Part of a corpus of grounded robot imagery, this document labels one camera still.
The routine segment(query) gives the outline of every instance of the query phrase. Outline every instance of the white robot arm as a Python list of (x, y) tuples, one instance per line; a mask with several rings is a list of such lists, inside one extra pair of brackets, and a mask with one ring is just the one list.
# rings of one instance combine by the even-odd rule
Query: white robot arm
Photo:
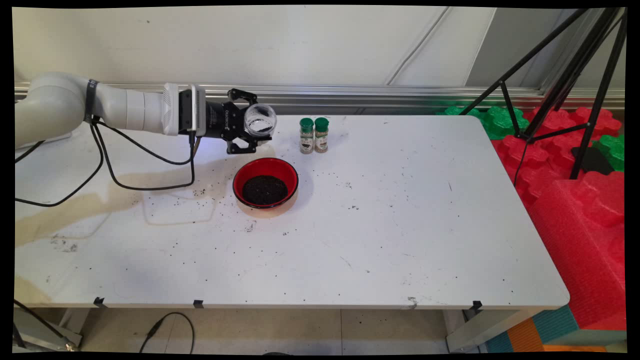
[[(27, 97), (15, 104), (15, 148), (64, 135), (80, 126), (88, 82), (82, 76), (62, 72), (35, 78)], [(110, 127), (165, 135), (178, 135), (178, 112), (178, 85), (171, 83), (164, 85), (161, 94), (100, 84), (92, 110)]]
[[(15, 148), (71, 132), (82, 124), (89, 79), (63, 72), (48, 72), (31, 82), (27, 97), (15, 104)], [(190, 85), (179, 91), (177, 84), (164, 84), (161, 94), (95, 87), (91, 115), (117, 129), (142, 130), (164, 135), (195, 135), (221, 138), (228, 154), (255, 152), (269, 141), (276, 126), (276, 113), (258, 97), (238, 89), (228, 91), (229, 102), (207, 101), (205, 90)], [(247, 108), (234, 101), (244, 99)], [(236, 138), (247, 143), (239, 147)]]

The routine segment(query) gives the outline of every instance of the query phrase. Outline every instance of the scattered soil particles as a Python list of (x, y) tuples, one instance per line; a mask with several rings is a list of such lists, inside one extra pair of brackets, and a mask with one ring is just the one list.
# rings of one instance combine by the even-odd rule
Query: scattered soil particles
[(260, 175), (247, 180), (242, 196), (256, 205), (274, 204), (287, 196), (287, 185), (275, 176)]

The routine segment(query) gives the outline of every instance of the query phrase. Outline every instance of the container lid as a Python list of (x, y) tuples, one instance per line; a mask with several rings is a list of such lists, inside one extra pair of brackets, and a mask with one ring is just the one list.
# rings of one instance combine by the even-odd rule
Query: container lid
[(311, 133), (314, 130), (314, 121), (308, 117), (300, 120), (300, 129), (303, 133)]
[(316, 119), (316, 131), (318, 133), (324, 133), (329, 130), (329, 120), (324, 117)]

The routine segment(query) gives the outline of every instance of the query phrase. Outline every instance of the white wall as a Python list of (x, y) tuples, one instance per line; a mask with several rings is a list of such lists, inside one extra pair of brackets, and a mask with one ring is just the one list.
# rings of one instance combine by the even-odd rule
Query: white wall
[[(383, 85), (441, 6), (13, 8), (14, 79)], [(493, 8), (454, 7), (393, 85), (462, 86)]]

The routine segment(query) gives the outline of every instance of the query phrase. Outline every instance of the floor tile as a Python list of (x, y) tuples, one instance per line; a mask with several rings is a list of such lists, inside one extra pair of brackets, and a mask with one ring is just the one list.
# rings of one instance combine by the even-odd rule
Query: floor tile
[[(188, 309), (196, 329), (194, 354), (340, 355), (340, 311)], [(191, 328), (177, 316), (167, 353), (189, 352)]]
[(344, 355), (447, 354), (436, 310), (342, 310)]
[[(82, 351), (138, 352), (151, 327), (170, 309), (92, 309), (82, 330)], [(163, 353), (173, 318), (167, 318), (144, 352)]]

